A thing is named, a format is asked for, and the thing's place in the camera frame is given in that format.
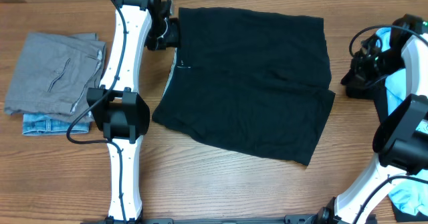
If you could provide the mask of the black shorts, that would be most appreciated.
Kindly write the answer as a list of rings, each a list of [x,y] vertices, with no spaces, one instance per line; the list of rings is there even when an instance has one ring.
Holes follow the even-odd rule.
[[[209,146],[308,165],[335,98],[323,18],[181,8],[179,27],[154,122]]]

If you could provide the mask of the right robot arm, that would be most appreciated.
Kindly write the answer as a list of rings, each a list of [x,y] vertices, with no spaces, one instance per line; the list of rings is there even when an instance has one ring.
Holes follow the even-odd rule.
[[[388,26],[389,49],[373,34],[352,52],[341,80],[351,98],[374,98],[387,77],[406,71],[404,100],[388,114],[372,142],[374,154],[364,171],[342,194],[316,215],[287,215],[286,223],[376,223],[372,210],[403,180],[427,169],[427,21],[406,14]]]

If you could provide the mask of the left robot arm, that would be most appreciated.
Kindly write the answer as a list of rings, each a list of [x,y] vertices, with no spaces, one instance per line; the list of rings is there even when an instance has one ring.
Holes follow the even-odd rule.
[[[107,68],[97,88],[87,92],[96,126],[103,133],[111,165],[111,202],[105,223],[142,223],[139,191],[140,148],[150,109],[140,96],[139,74],[145,48],[179,44],[172,0],[112,0],[115,32]]]

